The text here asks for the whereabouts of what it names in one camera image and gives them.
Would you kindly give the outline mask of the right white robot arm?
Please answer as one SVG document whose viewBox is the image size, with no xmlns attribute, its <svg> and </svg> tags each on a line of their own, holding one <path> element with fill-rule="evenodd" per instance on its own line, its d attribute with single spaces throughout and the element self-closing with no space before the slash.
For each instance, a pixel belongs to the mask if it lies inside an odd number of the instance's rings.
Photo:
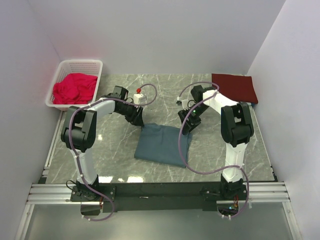
<svg viewBox="0 0 320 240">
<path fill-rule="evenodd" d="M 219 86 L 212 83 L 209 87 L 195 85 L 190 91 L 194 104 L 189 107 L 187 100 L 177 97 L 177 103 L 183 106 L 178 112 L 181 128 L 178 135 L 178 151 L 184 165 L 191 169 L 182 154 L 181 138 L 191 133 L 201 123 L 201 115 L 211 108 L 220 114 L 220 133 L 226 144 L 225 166 L 217 169 L 222 171 L 219 193 L 222 198 L 230 200 L 237 194 L 237 187 L 243 184 L 244 154 L 254 126 L 249 105 L 236 102 L 219 92 Z"/>
</svg>

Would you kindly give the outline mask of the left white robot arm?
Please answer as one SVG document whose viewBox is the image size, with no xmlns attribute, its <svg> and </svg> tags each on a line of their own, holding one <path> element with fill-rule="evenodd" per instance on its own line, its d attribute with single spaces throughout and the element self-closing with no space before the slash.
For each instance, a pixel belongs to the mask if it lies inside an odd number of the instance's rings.
<svg viewBox="0 0 320 240">
<path fill-rule="evenodd" d="M 100 188 L 95 185 L 98 174 L 93 163 L 92 147 L 96 140 L 97 120 L 109 114 L 119 114 L 133 126 L 143 127 L 143 107 L 136 102 L 127 102 L 129 91 L 115 86 L 112 93 L 83 107 L 68 108 L 61 132 L 61 141 L 70 150 L 75 162 L 77 179 L 82 195 L 88 201 L 96 200 Z"/>
</svg>

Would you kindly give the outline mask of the blue-grey t-shirt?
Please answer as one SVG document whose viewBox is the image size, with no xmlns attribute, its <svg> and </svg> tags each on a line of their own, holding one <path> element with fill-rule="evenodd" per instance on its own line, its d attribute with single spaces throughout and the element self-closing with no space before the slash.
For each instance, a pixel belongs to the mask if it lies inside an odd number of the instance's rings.
<svg viewBox="0 0 320 240">
<path fill-rule="evenodd" d="M 193 135 L 191 133 L 182 135 L 179 142 L 179 133 L 180 129 L 177 127 L 156 123 L 145 124 L 141 129 L 134 158 L 185 168 L 180 153 L 187 162 Z"/>
</svg>

